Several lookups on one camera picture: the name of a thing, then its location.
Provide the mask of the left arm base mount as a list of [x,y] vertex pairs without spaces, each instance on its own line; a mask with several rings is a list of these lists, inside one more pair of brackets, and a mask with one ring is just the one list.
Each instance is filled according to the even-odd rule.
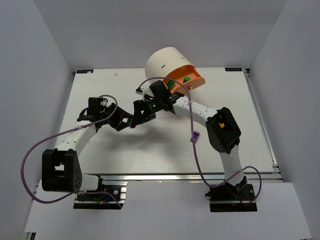
[[82,190],[76,194],[76,210],[120,210],[126,199],[127,182],[100,178],[97,190]]

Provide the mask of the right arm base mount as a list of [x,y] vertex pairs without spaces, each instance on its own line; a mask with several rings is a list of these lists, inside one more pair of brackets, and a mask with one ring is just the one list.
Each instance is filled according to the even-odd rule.
[[210,188],[205,194],[211,213],[257,212],[256,197],[252,184],[247,184],[238,194],[228,191],[225,186]]

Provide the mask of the green small lego brick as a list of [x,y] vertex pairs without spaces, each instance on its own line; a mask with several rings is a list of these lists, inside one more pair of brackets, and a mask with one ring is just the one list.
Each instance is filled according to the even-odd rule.
[[191,80],[191,78],[186,76],[186,77],[184,77],[183,82],[185,83],[185,82],[188,82],[190,80]]

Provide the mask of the purple sloped lego brick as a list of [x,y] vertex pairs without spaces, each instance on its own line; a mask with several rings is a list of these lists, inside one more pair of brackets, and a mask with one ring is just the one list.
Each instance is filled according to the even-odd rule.
[[198,139],[200,137],[200,133],[198,131],[194,131],[192,134],[192,137],[190,138],[190,142],[197,143]]

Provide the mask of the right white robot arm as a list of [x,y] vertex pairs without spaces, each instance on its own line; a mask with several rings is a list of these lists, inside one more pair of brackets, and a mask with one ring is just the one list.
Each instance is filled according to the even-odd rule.
[[162,77],[153,77],[152,80],[149,86],[152,96],[141,87],[136,89],[142,99],[133,103],[134,113],[129,127],[135,128],[155,119],[156,113],[162,110],[201,124],[207,130],[210,145],[221,158],[224,182],[217,184],[217,187],[224,186],[238,194],[247,184],[247,179],[239,157],[241,130],[231,111],[226,107],[213,109],[196,103],[191,100],[189,93],[171,93]]

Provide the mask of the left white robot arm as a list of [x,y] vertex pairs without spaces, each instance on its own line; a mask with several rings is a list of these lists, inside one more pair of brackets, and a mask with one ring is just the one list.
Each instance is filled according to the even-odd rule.
[[48,192],[79,193],[98,191],[101,179],[98,175],[83,174],[79,156],[86,144],[104,126],[117,131],[128,127],[133,115],[116,103],[107,105],[103,97],[90,97],[88,107],[83,109],[76,128],[54,149],[46,149],[42,154],[42,188]]

